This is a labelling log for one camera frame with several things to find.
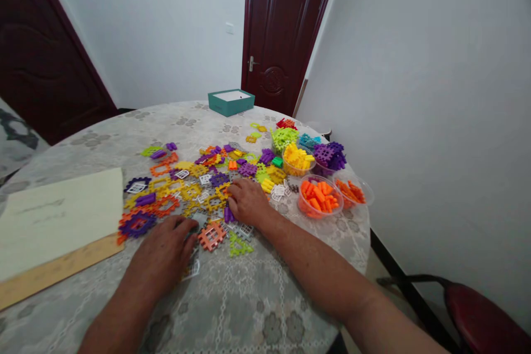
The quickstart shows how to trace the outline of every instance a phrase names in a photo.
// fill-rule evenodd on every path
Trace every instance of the dark red door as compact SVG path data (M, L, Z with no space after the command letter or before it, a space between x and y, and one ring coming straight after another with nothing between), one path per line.
M250 0L244 90L255 105L292 115L326 0Z
M116 114L57 0L0 2L0 97L31 127L55 144Z

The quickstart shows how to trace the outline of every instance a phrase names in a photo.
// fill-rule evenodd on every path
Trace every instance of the hand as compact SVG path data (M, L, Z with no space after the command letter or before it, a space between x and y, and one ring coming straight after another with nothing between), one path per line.
M238 179L228 188L232 197L228 205L234 217L244 224L261 229L265 223L275 217L277 211L267 200L260 184L247 179Z
M182 216L167 217L156 225L131 259L119 289L153 304L169 293L190 260L197 234L186 236L196 226L197 221Z

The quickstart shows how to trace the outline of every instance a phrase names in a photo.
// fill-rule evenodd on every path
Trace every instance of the teal box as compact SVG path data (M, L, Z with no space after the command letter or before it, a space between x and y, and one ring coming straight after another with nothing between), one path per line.
M248 96L247 98L226 101L221 98L216 97L216 94L236 92L242 93ZM254 96L243 90L225 90L225 91L216 91L209 93L209 107L213 111L222 114L223 116L231 116L239 112L243 112L254 108Z

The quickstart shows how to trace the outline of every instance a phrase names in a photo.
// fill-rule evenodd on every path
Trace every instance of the door frame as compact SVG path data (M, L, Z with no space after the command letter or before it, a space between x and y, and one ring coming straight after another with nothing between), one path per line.
M100 78L100 75L98 74L96 68L92 64L92 61L87 54L87 51L85 50L85 47L83 46L81 40L77 36L77 32L74 29L74 26L72 26L72 23L70 22L70 19L66 15L66 12L63 8L63 5L59 0L48 0L50 4L51 10L56 14L60 24L63 26L63 29L65 30L66 34L68 35L69 39L74 44L74 48L79 53L79 56L83 63L86 65L88 69L88 74L94 81L94 84L98 91L103 96L103 99L107 103L107 106L111 109L116 111L116 114L118 114L118 109L116 108L116 105L114 101L111 98L111 95L107 91L105 85L103 84L103 81Z
M250 45L250 38L251 38L251 19L252 19L252 13L253 13L253 0L245 0L245 19L243 21L243 58L242 58L242 85L241 89L245 90L246 84L247 84L247 69L248 64L247 61L249 59L249 45ZM317 21L315 22L314 31L311 34L310 39L310 48L308 49L308 53L304 57L304 63L303 63L303 69L300 72L300 76L297 79L297 86L298 89L298 96L300 94L300 89L302 87L303 81L304 81L304 75L306 74L306 70L308 69L308 63L310 62L311 53L314 50L315 40L317 39L317 34L319 33L319 28L321 27L322 18L325 14L326 6L328 5L328 0L321 0L321 6L319 8L319 15L317 16ZM291 114L288 116L292 116L293 112L295 111L296 103L291 109Z

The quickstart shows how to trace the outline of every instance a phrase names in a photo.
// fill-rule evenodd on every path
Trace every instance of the white lace tablecloth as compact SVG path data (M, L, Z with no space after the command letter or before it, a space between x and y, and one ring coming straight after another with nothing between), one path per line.
M255 107L226 118L209 110L206 101L126 113L77 133L33 159L0 189L0 211L12 192L114 167L122 168L124 185L133 177L149 176L152 161L140 152L150 145L175 142L179 158L190 161L199 157L199 147L228 142L260 155L262 148L270 148L270 134L247 143L245 137L256 131L250 124L274 128L283 117ZM296 125L301 133L317 135L300 122ZM364 273L370 247L368 211L358 207L356 212L347 210L339 217L315 221L299 212L296 198L283 197L272 201L273 206ZM2 311L0 352L75 352L141 241L129 239L123 252ZM213 253L200 250L200 274L159 303L140 352L326 352L339 326L314 306L259 233L251 245L253 253L232 259L228 242Z

